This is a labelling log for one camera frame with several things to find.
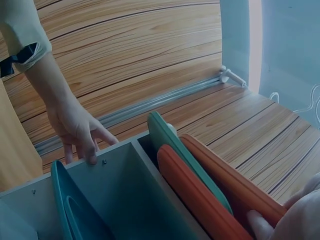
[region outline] curved wooden wall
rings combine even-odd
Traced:
[[[219,0],[35,0],[71,90],[99,117],[216,75]],[[0,38],[0,59],[7,56]],[[33,144],[54,135],[24,74],[3,80]]]

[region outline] teal plastic plate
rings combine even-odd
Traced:
[[[218,201],[231,213],[232,209],[227,198],[218,188],[215,182],[210,178],[206,171],[201,167],[198,161],[192,156],[180,139],[170,130],[166,121],[161,115],[154,111],[148,115],[147,119],[150,138],[153,146],[158,151],[159,148],[167,144],[179,155],[179,157],[189,166],[189,168],[206,185]]]
[[[51,179],[65,240],[115,239],[61,162],[52,163]]]

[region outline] sleeve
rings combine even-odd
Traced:
[[[33,0],[0,0],[0,31],[10,56],[17,55],[30,44],[36,44],[31,57],[15,64],[20,72],[25,72],[52,51]]]

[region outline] orange plate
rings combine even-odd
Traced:
[[[246,213],[256,210],[275,227],[286,209],[242,176],[236,169],[212,152],[194,137],[184,134],[180,140],[198,160],[227,197],[234,217],[248,230]]]
[[[253,239],[169,145],[159,149],[157,159],[163,177],[211,238]]]

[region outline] power cord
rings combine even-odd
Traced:
[[[320,88],[320,84],[314,85],[312,87],[312,89],[311,89],[310,105],[307,108],[295,110],[293,112],[296,113],[296,114],[305,113],[305,112],[311,111],[315,106],[315,109],[314,109],[314,111],[315,111],[315,119],[316,119],[317,124],[318,124],[318,129],[320,130],[320,116],[319,116],[320,96],[317,98],[317,100],[315,100],[315,91],[316,91],[317,88]],[[271,93],[269,98],[272,100],[274,97],[276,97],[276,102],[279,103],[280,97],[279,97],[279,93],[278,92]]]

